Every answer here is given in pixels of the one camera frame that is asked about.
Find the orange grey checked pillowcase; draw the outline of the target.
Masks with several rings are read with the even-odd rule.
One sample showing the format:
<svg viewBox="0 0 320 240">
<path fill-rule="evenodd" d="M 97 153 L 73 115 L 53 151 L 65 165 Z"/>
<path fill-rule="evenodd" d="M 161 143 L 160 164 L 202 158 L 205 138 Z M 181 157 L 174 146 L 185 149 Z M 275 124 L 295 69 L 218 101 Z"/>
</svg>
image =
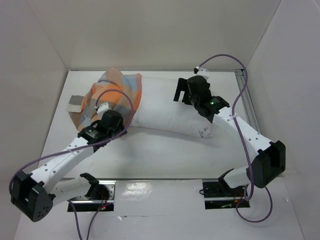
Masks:
<svg viewBox="0 0 320 240">
<path fill-rule="evenodd" d="M 128 125 L 142 98 L 142 75 L 124 75 L 116 68 L 108 69 L 95 82 L 86 95 L 72 95 L 67 111 L 77 131 L 100 120 L 98 107 L 107 104 L 110 110 L 120 113 L 123 124 Z"/>
</svg>

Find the white pillow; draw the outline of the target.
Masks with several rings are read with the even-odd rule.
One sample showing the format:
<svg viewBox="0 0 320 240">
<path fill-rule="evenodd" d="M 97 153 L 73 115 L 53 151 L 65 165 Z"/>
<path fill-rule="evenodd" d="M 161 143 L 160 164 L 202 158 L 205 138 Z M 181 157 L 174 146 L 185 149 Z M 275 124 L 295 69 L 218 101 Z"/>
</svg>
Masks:
<svg viewBox="0 0 320 240">
<path fill-rule="evenodd" d="M 174 101 L 177 84 L 177 79 L 143 76 L 141 100 L 131 126 L 211 138 L 211 123 L 193 106 Z"/>
</svg>

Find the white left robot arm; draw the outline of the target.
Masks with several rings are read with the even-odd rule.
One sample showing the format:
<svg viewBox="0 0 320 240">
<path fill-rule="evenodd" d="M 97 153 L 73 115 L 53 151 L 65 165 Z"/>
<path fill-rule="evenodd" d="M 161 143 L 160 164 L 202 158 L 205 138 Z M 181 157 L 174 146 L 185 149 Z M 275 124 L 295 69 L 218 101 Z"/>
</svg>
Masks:
<svg viewBox="0 0 320 240">
<path fill-rule="evenodd" d="M 30 173 L 19 170 L 10 182 L 11 203 L 32 222 L 38 222 L 55 205 L 75 197 L 106 200 L 108 188 L 91 174 L 85 172 L 66 181 L 62 178 L 110 140 L 126 132 L 122 115 L 107 110 L 100 120 L 83 128 L 62 153 L 54 154 L 46 164 Z"/>
</svg>

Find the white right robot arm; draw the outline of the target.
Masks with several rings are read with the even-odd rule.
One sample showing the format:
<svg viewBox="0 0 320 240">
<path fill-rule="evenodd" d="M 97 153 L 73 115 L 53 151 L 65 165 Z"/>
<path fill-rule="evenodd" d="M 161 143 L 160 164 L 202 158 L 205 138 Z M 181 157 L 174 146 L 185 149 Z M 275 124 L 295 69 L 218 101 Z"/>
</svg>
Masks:
<svg viewBox="0 0 320 240">
<path fill-rule="evenodd" d="M 192 105 L 210 123 L 223 129 L 234 140 L 246 146 L 250 166 L 231 169 L 219 177 L 218 190 L 230 196 L 237 187 L 253 184 L 264 188 L 286 169 L 286 147 L 281 141 L 273 142 L 252 128 L 241 117 L 232 113 L 229 103 L 213 96 L 210 84 L 201 76 L 179 78 L 173 100 Z"/>
</svg>

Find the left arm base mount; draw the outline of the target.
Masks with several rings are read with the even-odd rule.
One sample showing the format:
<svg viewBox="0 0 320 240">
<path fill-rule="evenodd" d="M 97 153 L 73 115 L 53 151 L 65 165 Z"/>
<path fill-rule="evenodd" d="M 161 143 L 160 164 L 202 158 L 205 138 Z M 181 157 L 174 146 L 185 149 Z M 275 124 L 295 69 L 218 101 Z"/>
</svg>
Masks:
<svg viewBox="0 0 320 240">
<path fill-rule="evenodd" d="M 67 181 L 71 203 L 78 212 L 111 212 L 114 210 L 116 181 L 103 180 L 89 173 Z"/>
</svg>

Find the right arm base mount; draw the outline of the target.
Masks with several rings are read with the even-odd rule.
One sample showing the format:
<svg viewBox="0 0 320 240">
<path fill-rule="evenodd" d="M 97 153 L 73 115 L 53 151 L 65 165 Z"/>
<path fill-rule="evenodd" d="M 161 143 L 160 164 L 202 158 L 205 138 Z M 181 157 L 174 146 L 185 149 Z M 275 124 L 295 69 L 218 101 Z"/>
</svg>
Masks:
<svg viewBox="0 0 320 240">
<path fill-rule="evenodd" d="M 202 188 L 199 190 L 199 194 L 204 197 L 206 210 L 235 209 L 237 204 L 239 204 L 240 208 L 249 208 L 249 202 L 242 202 L 245 195 L 244 191 L 245 185 L 229 188 L 217 179 L 206 179 L 202 181 Z"/>
</svg>

